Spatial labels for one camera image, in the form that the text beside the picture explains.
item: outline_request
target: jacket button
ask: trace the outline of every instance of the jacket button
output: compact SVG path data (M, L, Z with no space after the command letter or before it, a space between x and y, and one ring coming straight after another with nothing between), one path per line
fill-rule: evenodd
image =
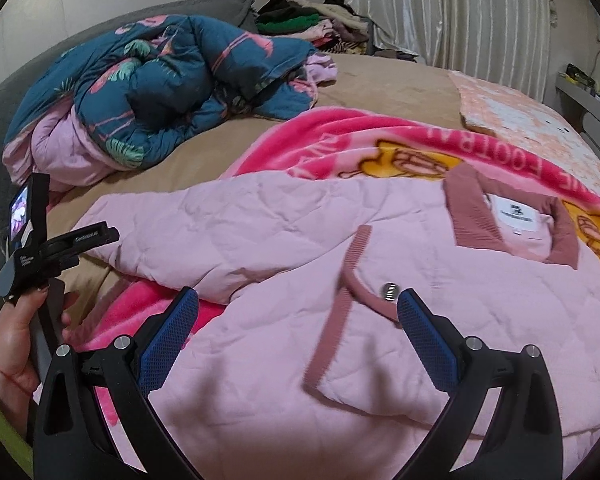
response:
M380 295L387 301L395 301L400 296L400 287L395 283L385 283L380 289Z

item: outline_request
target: gray headboard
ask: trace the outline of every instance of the gray headboard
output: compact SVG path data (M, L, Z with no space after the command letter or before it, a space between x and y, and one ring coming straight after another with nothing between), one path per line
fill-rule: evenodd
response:
M147 7L130 12L124 16L113 18L108 22L95 25L56 44L21 69L17 70L0 85L0 231L8 224L7 208L15 188L11 179L2 165L2 145L7 127L11 123L15 111L20 104L25 92L45 72L51 63L65 50L95 38L108 30L121 27L126 23L135 22L157 14L202 14L218 20L231 23L250 32L257 32L255 16L251 10L254 0L183 0Z

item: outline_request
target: display screen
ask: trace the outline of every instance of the display screen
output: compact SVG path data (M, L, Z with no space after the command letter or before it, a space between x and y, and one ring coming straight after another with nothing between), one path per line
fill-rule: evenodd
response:
M13 240L27 223L27 195L29 186L25 186L11 205L11 240Z

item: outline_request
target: forearm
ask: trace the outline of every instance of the forearm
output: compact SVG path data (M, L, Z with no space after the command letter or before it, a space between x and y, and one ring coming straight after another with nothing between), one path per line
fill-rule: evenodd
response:
M30 396L0 373L0 410L23 438L27 434Z

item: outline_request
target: white curtain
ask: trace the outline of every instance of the white curtain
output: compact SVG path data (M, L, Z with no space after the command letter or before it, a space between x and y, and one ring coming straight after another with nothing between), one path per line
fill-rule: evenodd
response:
M379 48L516 88L542 100L549 0L346 0L375 26Z

